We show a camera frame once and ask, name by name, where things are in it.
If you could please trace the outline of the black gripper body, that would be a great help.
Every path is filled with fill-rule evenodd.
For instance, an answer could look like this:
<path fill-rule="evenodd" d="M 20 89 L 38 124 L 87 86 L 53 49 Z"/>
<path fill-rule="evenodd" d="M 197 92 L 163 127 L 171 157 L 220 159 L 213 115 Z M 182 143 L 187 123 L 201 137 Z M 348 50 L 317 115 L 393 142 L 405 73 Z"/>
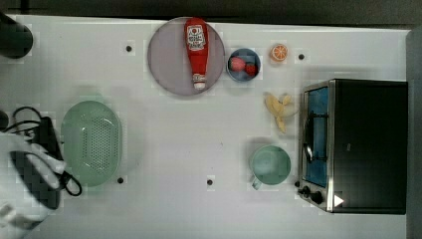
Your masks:
<path fill-rule="evenodd" d="M 54 130 L 52 120 L 49 117 L 42 117 L 38 126 L 33 129 L 34 136 L 31 143 L 40 145 L 53 158 L 63 161 L 62 152 Z"/>

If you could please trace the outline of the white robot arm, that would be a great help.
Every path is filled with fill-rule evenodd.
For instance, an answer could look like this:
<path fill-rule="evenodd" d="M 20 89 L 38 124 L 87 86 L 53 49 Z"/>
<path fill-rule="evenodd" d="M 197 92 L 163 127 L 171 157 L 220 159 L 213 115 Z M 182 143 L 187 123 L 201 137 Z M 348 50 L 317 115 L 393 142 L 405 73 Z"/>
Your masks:
<path fill-rule="evenodd" d="M 60 206 L 67 164 L 50 119 L 27 135 L 1 134 L 1 239 L 22 239 Z"/>

